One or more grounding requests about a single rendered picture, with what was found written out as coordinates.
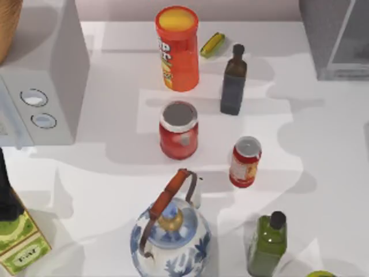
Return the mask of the green bottle with black cap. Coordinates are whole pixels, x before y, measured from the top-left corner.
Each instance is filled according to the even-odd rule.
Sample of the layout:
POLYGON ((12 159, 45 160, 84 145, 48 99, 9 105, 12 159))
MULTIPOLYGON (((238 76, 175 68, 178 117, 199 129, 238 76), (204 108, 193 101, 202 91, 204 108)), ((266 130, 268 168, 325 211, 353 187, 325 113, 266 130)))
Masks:
POLYGON ((252 277, 273 277, 287 250, 287 217, 281 211, 262 215, 248 250, 247 270, 252 277))

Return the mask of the woven wicker basket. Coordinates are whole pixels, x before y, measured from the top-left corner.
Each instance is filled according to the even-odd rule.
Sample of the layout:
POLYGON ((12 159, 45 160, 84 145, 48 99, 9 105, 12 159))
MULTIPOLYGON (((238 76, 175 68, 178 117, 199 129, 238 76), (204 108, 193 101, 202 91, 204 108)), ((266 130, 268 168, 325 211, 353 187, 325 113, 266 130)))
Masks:
POLYGON ((20 19, 23 0, 0 0, 0 64, 12 45, 20 19))

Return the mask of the red jar with grey lid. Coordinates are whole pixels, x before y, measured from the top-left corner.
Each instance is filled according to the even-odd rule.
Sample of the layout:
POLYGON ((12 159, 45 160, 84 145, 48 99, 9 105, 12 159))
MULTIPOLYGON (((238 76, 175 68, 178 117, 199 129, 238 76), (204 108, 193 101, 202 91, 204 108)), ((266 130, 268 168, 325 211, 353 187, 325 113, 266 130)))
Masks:
POLYGON ((173 101, 164 108, 159 120, 160 146, 169 158, 189 158, 198 147, 198 114, 184 101, 173 101))

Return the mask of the tall orange snack canister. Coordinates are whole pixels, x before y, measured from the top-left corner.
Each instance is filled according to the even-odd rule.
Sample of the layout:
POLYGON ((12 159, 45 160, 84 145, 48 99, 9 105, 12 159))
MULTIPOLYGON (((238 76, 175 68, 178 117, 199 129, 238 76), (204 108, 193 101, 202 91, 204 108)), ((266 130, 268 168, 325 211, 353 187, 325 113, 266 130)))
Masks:
POLYGON ((165 85, 187 92, 199 83, 198 16, 184 6, 169 6, 155 18, 165 85))

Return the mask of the red and white can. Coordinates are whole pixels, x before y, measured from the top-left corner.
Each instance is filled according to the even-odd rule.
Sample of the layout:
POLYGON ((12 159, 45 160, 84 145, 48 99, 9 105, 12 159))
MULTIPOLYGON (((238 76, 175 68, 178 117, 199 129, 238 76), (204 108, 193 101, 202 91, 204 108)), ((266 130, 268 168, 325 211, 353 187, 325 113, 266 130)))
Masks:
POLYGON ((229 167, 234 186, 247 188, 254 183, 261 155, 261 143, 255 137, 243 136, 235 143, 229 167))

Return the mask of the green and black carton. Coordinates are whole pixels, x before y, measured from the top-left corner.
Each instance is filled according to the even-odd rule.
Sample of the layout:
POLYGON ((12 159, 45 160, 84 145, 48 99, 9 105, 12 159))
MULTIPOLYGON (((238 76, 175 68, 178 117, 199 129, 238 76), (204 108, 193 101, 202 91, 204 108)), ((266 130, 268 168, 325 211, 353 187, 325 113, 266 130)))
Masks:
POLYGON ((0 148, 0 265, 15 276, 50 251, 51 245, 10 184, 0 148))

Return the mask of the grey cabinet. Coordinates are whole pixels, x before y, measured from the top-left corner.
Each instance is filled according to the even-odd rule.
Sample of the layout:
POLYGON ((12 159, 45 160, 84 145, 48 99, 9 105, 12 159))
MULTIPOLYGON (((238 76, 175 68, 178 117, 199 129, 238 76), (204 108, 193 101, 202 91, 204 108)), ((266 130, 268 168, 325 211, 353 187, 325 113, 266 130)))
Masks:
POLYGON ((299 0, 322 81, 369 81, 369 0, 299 0))

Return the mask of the microwave knob with blue centre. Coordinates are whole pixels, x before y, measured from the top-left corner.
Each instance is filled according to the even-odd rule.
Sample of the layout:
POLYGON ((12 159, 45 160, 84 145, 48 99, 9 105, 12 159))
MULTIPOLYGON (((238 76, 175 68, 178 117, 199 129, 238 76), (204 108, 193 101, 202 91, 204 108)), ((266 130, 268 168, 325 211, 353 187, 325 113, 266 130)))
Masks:
POLYGON ((36 127, 41 129, 52 129, 57 125, 55 117, 47 113, 32 115, 31 121, 36 127))

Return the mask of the dark glass bottle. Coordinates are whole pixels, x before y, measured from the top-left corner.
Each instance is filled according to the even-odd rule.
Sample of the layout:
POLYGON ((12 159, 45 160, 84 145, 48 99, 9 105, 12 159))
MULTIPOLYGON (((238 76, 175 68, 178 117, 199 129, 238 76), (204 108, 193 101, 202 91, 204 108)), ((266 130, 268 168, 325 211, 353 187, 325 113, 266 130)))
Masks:
POLYGON ((247 63, 243 60, 244 46, 233 46, 233 57, 228 61, 223 78, 220 111, 223 114, 238 115, 243 100, 247 75, 247 63))

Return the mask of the yellow-green round object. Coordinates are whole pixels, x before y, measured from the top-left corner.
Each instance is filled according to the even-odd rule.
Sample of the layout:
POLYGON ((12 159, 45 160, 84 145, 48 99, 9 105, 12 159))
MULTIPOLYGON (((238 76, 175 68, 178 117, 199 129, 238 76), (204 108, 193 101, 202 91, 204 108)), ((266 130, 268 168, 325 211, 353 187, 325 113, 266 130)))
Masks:
POLYGON ((306 275, 306 277, 337 277, 337 276, 329 271, 317 270, 310 272, 309 274, 306 275))

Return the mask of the pale microwave oven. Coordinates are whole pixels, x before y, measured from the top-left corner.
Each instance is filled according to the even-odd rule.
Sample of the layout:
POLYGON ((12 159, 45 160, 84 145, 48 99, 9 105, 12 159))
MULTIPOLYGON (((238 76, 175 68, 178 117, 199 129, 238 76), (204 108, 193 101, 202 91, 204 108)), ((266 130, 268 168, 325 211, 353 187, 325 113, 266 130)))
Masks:
POLYGON ((74 143, 89 73, 75 0, 24 0, 11 48, 0 64, 0 147, 74 143), (32 107, 20 92, 43 91, 48 103, 32 107), (47 113, 56 127, 36 127, 31 116, 47 113))

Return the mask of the blue and white teapot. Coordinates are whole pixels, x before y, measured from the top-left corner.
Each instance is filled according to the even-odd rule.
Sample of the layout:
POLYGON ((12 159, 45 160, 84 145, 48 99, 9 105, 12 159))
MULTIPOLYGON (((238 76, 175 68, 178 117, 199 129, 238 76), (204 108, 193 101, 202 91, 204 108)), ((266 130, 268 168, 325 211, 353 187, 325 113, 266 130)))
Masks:
POLYGON ((201 277, 212 233, 191 200, 197 181, 195 172, 179 169, 138 217, 130 253, 140 277, 201 277))

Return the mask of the microwave knob with white centre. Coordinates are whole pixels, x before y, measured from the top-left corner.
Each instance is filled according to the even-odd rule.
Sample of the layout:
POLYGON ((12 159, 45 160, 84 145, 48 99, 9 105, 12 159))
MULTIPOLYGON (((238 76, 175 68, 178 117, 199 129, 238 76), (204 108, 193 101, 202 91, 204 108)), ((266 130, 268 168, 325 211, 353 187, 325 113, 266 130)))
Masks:
POLYGON ((30 88, 20 92, 20 99, 32 107, 43 107, 48 103, 47 95, 38 89, 30 88))

